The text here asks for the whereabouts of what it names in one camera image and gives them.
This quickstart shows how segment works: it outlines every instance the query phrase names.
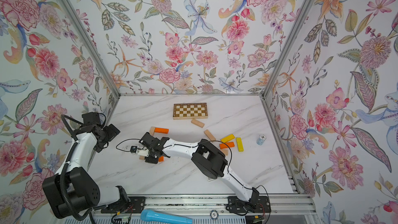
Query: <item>marble table surface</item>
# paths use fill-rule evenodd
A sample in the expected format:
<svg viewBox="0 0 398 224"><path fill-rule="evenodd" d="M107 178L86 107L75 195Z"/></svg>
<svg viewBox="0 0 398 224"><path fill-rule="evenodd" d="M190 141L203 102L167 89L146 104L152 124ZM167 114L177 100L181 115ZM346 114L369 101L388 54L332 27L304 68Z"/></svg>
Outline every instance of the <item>marble table surface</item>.
<svg viewBox="0 0 398 224"><path fill-rule="evenodd" d="M206 102L207 119L204 128L190 119L173 120L175 103ZM164 162L150 164L138 155L122 152L115 147L128 138L141 138L150 127L169 129L168 134L155 133L182 142L206 139L204 130L217 140L234 134L241 137L244 151L232 149L231 168L254 187L263 185L268 193L292 193L282 159L266 118L260 97L256 96L123 96L117 104L111 122L121 133L109 147L94 156L88 173L99 186L121 185L127 194L231 194L220 180L207 177L190 160L179 157L165 158ZM256 144L260 134L267 136L263 145ZM130 150L138 140L129 140L118 148Z"/></svg>

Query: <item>black mounting plate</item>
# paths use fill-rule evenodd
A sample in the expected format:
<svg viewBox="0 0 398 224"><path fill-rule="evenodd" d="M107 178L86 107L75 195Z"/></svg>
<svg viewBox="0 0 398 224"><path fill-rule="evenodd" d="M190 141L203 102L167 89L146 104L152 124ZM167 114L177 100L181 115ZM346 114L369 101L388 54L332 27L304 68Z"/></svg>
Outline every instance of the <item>black mounting plate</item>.
<svg viewBox="0 0 398 224"><path fill-rule="evenodd" d="M129 197L133 207L126 214L140 214L145 207L145 197ZM115 214L117 211L107 210L103 208L101 214Z"/></svg>
<svg viewBox="0 0 398 224"><path fill-rule="evenodd" d="M242 206L246 202L239 200L237 197L228 197L228 205L226 206L226 210L228 210L230 213L246 213L245 209L242 208ZM271 204L269 203L269 199L266 196L260 196L258 197L258 202L256 205L256 208L253 211L254 213L270 213L271 212Z"/></svg>

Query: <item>floral wallpaper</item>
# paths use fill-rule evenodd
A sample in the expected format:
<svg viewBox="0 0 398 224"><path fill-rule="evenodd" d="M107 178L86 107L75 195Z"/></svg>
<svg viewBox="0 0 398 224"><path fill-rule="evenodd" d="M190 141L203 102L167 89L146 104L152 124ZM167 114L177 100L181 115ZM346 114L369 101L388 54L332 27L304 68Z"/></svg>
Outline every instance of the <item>floral wallpaper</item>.
<svg viewBox="0 0 398 224"><path fill-rule="evenodd" d="M71 140L61 114L108 116L117 100L74 32L56 0L0 0L2 224L48 223L42 183Z"/></svg>
<svg viewBox="0 0 398 224"><path fill-rule="evenodd" d="M398 223L398 2L315 0L267 103L324 224Z"/></svg>
<svg viewBox="0 0 398 224"><path fill-rule="evenodd" d="M191 94L260 93L304 0L70 1L121 93Z"/></svg>

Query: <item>blue flower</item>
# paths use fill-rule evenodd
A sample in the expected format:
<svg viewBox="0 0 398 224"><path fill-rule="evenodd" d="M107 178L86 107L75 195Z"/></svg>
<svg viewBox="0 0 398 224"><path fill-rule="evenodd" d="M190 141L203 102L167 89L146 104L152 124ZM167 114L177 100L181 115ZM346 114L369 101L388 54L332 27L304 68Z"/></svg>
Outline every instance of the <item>blue flower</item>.
<svg viewBox="0 0 398 224"><path fill-rule="evenodd" d="M193 36L196 33L196 28L202 27L202 29L207 33L215 33L217 30L213 29L213 26L203 20L206 18L210 11L209 3L206 2L204 5L195 8L196 0L184 0L184 6L188 10L188 18L192 19L193 26L190 31L185 32L186 36Z"/></svg>

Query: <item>chessboard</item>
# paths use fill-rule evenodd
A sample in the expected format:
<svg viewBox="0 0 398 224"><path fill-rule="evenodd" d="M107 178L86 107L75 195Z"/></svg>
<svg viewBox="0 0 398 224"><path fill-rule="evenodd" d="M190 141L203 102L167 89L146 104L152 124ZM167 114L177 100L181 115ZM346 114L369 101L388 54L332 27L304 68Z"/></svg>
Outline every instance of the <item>chessboard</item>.
<svg viewBox="0 0 398 224"><path fill-rule="evenodd" d="M207 117L207 103L174 104L173 119Z"/></svg>

